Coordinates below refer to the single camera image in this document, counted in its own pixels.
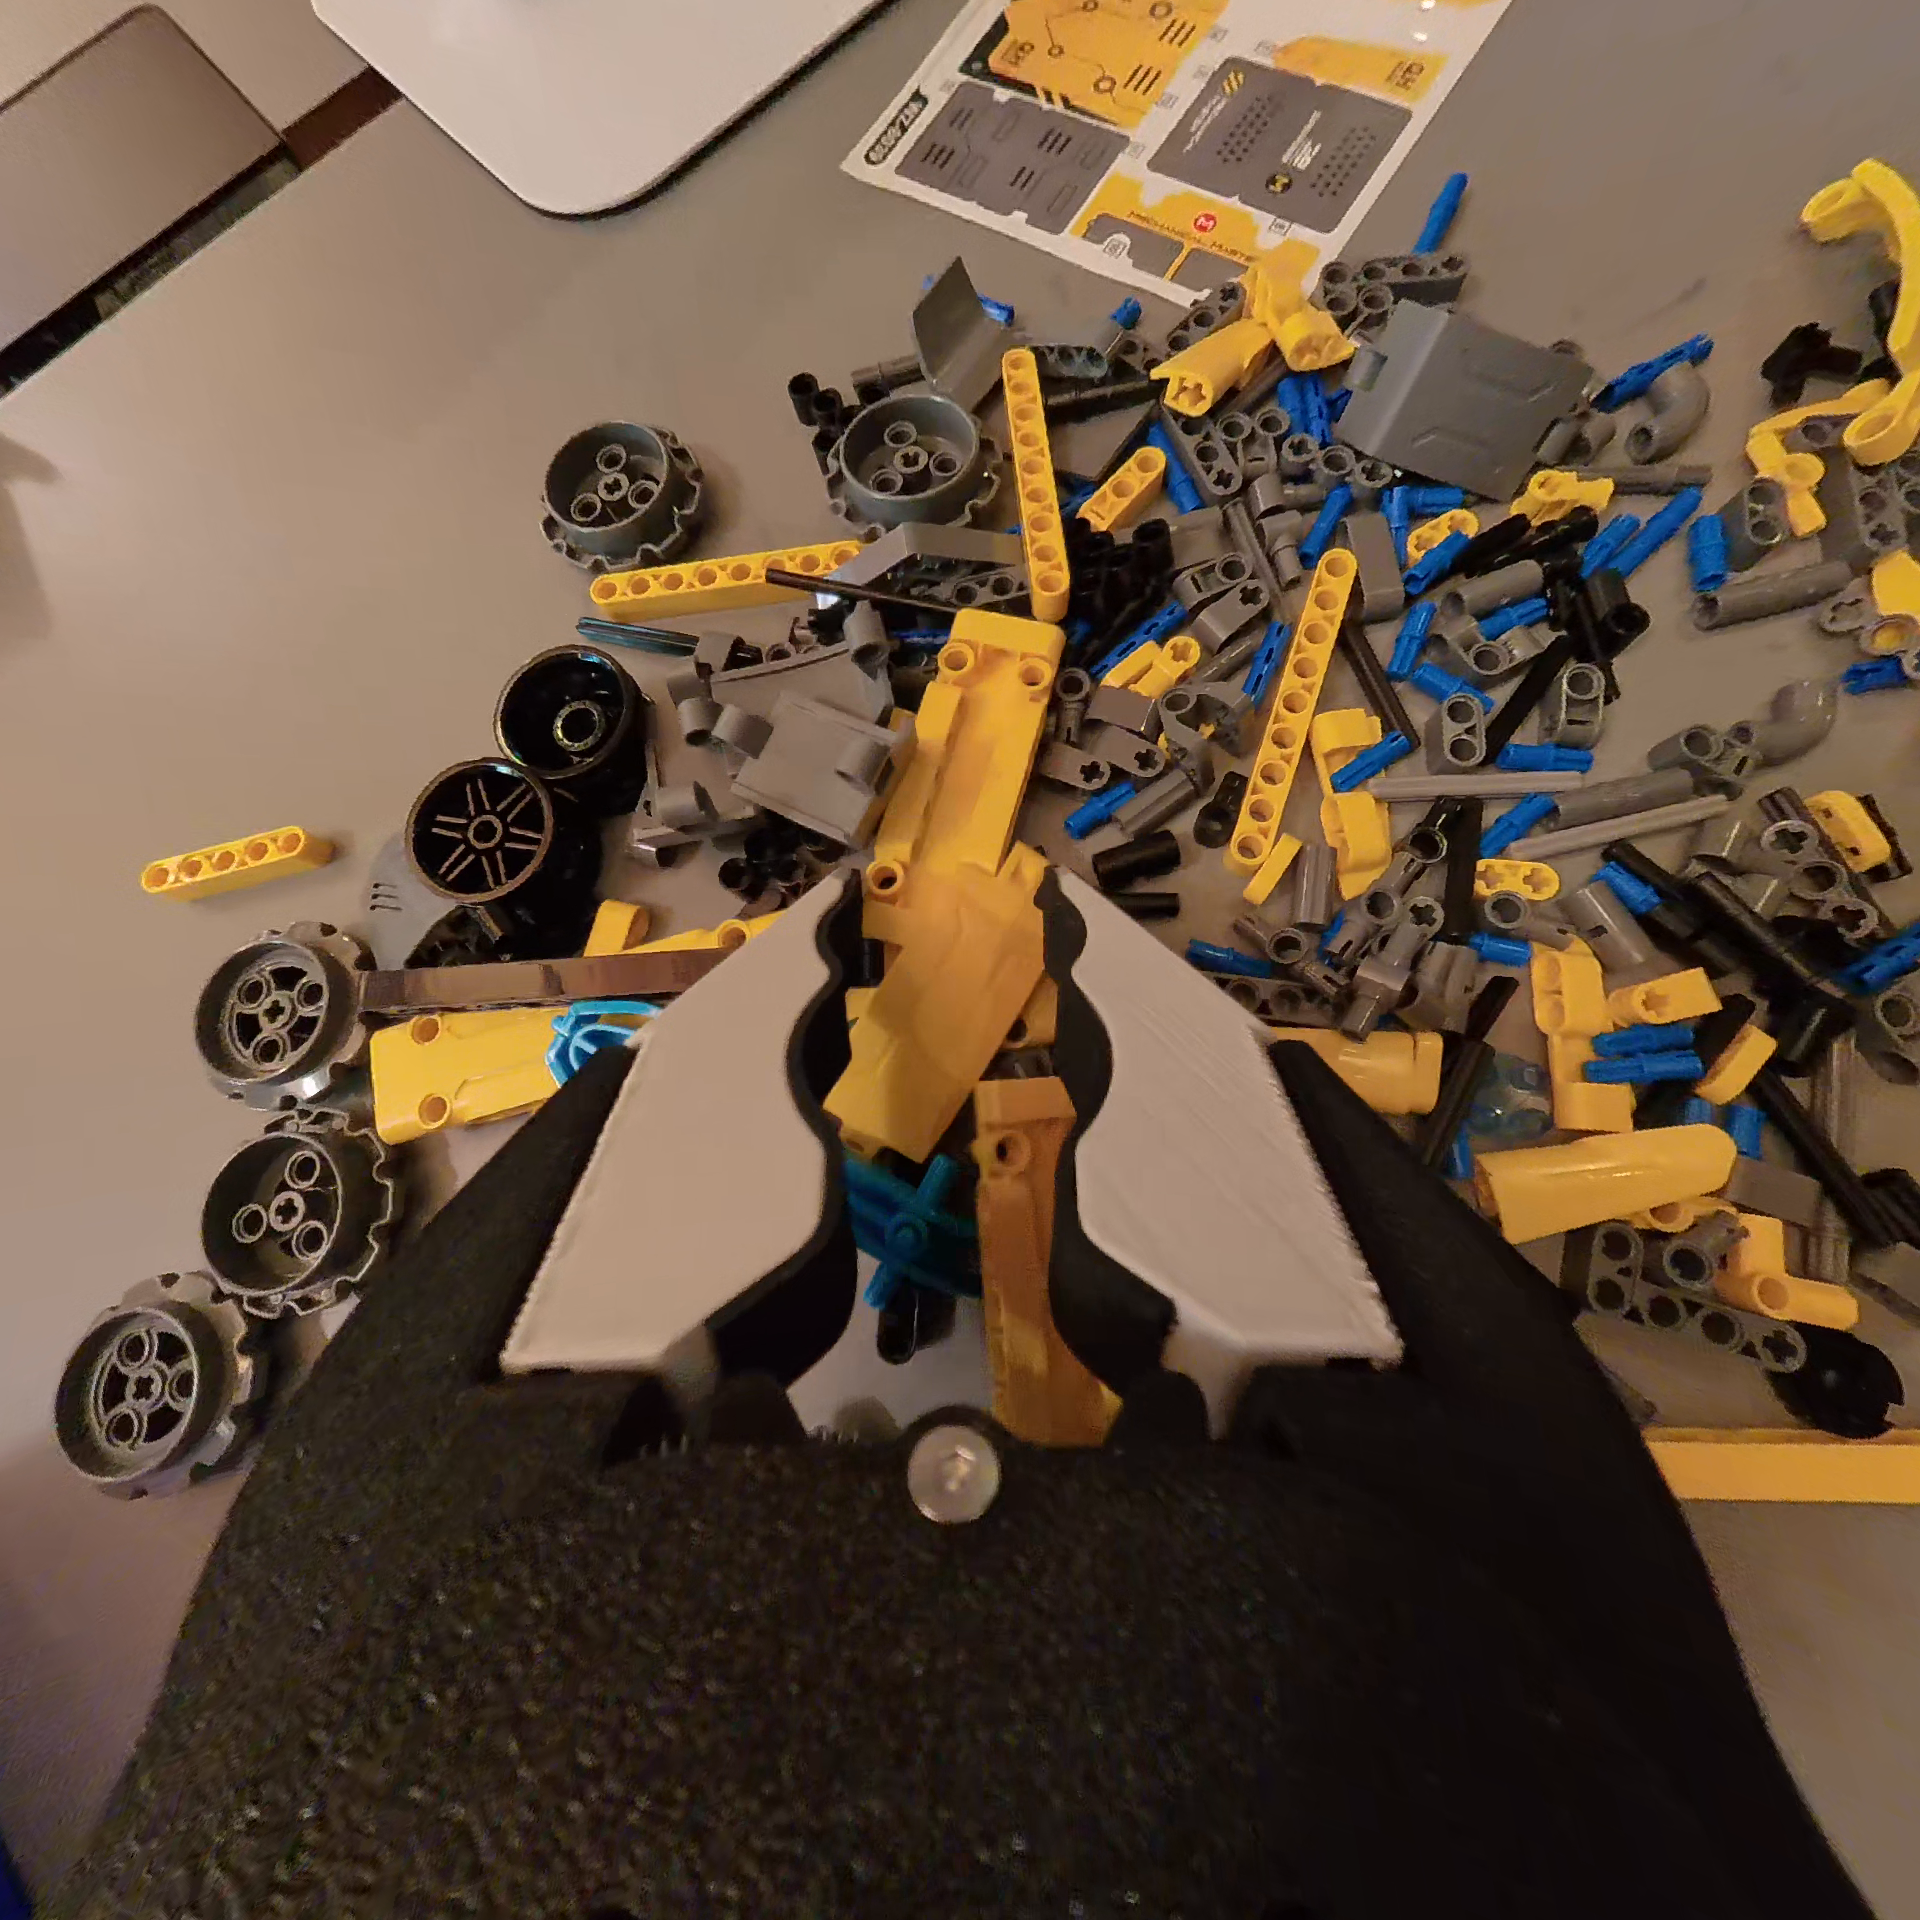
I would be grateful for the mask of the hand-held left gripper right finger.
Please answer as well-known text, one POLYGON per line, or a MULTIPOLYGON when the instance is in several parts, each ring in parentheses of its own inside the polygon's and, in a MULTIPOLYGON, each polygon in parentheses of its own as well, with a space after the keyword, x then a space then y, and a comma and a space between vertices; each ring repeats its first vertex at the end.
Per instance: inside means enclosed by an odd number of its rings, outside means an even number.
POLYGON ((1211 1428, 1262 1368, 1397 1367, 1260 1020, 1071 873, 1036 904, 1071 1112, 1047 1256, 1068 1352, 1118 1398, 1185 1378, 1211 1428))

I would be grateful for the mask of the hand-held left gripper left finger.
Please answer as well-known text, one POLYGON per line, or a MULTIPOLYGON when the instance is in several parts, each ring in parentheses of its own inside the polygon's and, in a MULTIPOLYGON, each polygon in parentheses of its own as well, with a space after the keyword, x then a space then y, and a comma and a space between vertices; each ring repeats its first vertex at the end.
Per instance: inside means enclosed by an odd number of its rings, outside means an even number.
POLYGON ((850 1064, 855 876, 830 875, 636 1049, 497 1355, 646 1376, 690 1411, 796 1385, 844 1336, 855 1254, 823 1097, 850 1064))

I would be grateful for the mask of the long yellow panel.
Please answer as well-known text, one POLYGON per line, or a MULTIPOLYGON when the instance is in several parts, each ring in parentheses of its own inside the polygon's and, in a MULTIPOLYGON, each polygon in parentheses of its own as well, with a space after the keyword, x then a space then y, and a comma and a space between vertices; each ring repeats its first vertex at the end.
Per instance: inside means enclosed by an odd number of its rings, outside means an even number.
POLYGON ((842 1144, 925 1160, 1044 973, 1044 855, 1013 829, 1064 652, 1058 627, 964 610, 916 715, 864 876, 879 985, 826 1109, 842 1144))

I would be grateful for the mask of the pile of mixed toy bricks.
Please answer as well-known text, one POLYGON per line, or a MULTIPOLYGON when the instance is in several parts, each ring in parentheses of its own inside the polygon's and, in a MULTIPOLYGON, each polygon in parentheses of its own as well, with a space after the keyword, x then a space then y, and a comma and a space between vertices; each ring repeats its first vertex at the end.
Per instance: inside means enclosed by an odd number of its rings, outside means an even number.
POLYGON ((1426 1149, 1448 1160, 1477 1099, 1492 1050, 1477 1019, 1498 1025, 1527 970, 1548 1073, 1555 1144, 1515 1144, 1472 1162, 1472 1202, 1505 1242, 1554 1239, 1562 1294, 1576 1313, 1680 1332, 1771 1368, 1782 1403, 1808 1428, 1654 1428, 1645 1447, 1670 1488, 1697 1503, 1915 1506, 1915 1430, 1886 1428, 1899 1381, 1853 1332, 1849 1282, 1797 1275, 1785 1261, 1787 1216, 1769 1180, 1787 1170, 1746 1153, 1734 1122, 1771 1120, 1826 1206, 1852 1230, 1853 1278, 1890 1308, 1915 1314, 1915 1178, 1862 1173, 1797 1092, 1848 1047, 1915 1082, 1915 925, 1881 926, 1870 881, 1887 861, 1864 796, 1838 790, 1763 796, 1747 859, 1783 889, 1767 920, 1734 875, 1736 856, 1670 875, 1644 838, 1688 824, 1729 824, 1750 758, 1787 757, 1795 729, 1823 721, 1835 684, 1792 684, 1771 718, 1701 749, 1673 741, 1639 785, 1583 782, 1585 749, 1535 742, 1509 757, 1512 734, 1548 708, 1603 721, 1613 648, 1639 606, 1625 574, 1697 506, 1686 487, 1665 518, 1598 529, 1603 569, 1588 569, 1562 534, 1596 513, 1579 483, 1537 473, 1490 557, 1520 569, 1523 534, 1548 536, 1550 610, 1569 627, 1523 652, 1526 672, 1490 708, 1480 684, 1439 682, 1417 643, 1477 646, 1480 616, 1458 596, 1413 599, 1392 666, 1335 614, 1360 613, 1361 560, 1332 544, 1274 675, 1274 705, 1221 836, 1245 876, 1248 904, 1292 879, 1293 904, 1324 881, 1335 916, 1276 947, 1292 988, 1333 999, 1358 1029, 1384 988, 1397 1019, 1404 988, 1462 988, 1477 948, 1499 948, 1485 995, 1458 1006, 1449 1076, 1442 1037, 1390 1030, 1337 1038, 1328 1027, 1283 1030, 1307 1045, 1387 1117, 1427 1125, 1426 1149))

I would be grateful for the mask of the yellow curved panel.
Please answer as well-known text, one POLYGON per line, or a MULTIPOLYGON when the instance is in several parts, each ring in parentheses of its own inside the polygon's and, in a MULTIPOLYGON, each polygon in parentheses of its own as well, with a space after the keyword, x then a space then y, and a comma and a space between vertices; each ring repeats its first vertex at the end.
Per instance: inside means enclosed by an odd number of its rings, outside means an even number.
POLYGON ((1801 207, 1797 226, 1820 245, 1867 232, 1881 243, 1887 258, 1903 265, 1918 248, 1918 195, 1881 158, 1862 158, 1801 207))

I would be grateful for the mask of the yellow rounded panel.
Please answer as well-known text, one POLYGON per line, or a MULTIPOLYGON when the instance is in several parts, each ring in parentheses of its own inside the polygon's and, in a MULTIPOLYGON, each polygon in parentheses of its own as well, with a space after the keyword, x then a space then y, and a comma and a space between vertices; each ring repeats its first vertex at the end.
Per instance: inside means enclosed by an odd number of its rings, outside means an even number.
POLYGON ((558 1090, 548 1064, 558 1012, 422 1014, 368 1040, 371 1128, 407 1144, 525 1115, 558 1090))

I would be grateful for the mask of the silver wheel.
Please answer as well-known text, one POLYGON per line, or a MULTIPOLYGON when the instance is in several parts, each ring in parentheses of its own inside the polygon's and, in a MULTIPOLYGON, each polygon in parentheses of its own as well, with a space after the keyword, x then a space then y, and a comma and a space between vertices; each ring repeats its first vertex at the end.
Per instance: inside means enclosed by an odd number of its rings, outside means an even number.
POLYGON ((403 1213, 389 1149, 337 1112, 276 1117, 215 1173, 199 1235, 215 1301, 276 1323, 352 1299, 403 1213))
POLYGON ((212 1086, 260 1112, 370 1100, 364 976, 371 953, 333 925, 272 928, 205 980, 193 1045, 212 1086))
POLYGON ((97 1314, 71 1349, 55 1440, 107 1499, 171 1497, 243 1461, 273 1385, 263 1326, 210 1275, 161 1273, 97 1314))

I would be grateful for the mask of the black wheel rim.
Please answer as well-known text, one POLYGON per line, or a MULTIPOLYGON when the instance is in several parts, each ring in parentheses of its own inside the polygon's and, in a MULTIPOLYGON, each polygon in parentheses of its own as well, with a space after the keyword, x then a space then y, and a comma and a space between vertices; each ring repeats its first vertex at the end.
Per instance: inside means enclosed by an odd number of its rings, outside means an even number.
POLYGON ((530 659, 494 707, 499 753, 597 818, 640 804, 647 734, 637 684, 608 650, 585 643, 530 659))
POLYGON ((413 876, 438 899, 494 904, 549 866, 559 833, 553 792, 499 757, 459 760, 410 804, 400 836, 413 876))

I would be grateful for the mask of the short yellow beam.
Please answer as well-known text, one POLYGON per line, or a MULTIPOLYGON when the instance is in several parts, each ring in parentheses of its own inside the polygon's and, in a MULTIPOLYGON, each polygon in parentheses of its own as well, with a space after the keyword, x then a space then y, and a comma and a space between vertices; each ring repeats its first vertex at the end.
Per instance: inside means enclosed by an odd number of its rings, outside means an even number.
POLYGON ((144 866, 139 890, 149 901, 212 901, 322 870, 333 856, 325 836, 268 829, 157 859, 144 866))

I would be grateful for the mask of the dark grey wheel hub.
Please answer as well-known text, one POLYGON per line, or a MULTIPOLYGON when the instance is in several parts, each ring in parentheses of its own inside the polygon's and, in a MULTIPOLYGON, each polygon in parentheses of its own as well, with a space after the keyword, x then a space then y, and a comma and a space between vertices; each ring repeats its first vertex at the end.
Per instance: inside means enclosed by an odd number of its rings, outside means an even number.
POLYGON ((593 574, 669 564, 704 523, 704 468, 664 426, 588 426, 555 450, 541 476, 541 538, 593 574))
POLYGON ((982 524, 1001 461, 965 407, 893 395, 861 407, 840 433, 828 452, 828 502, 864 541, 905 524, 982 524))

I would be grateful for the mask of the small dark grey panel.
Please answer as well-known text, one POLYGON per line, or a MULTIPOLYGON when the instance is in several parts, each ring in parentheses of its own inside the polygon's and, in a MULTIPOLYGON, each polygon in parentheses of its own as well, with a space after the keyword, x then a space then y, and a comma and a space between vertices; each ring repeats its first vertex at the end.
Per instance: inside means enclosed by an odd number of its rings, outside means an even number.
POLYGON ((1004 354, 1026 344, 1015 327, 987 312, 959 256, 923 291, 912 329, 923 381, 976 417, 996 392, 1004 354))

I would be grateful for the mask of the yellow sticker sheet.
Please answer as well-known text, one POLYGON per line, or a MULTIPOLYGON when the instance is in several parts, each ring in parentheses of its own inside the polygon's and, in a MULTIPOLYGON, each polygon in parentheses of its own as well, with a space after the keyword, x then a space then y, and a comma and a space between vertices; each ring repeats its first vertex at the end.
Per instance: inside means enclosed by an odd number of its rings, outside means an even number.
POLYGON ((1505 2, 968 5, 842 168, 1172 299, 1345 245, 1505 2))

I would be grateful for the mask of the white book stand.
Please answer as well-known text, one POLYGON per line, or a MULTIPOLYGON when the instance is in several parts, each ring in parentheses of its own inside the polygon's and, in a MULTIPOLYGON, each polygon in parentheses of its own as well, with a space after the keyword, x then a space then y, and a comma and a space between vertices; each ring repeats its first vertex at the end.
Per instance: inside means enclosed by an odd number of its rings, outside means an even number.
POLYGON ((532 210, 629 207, 874 2, 316 2, 413 108, 532 210))

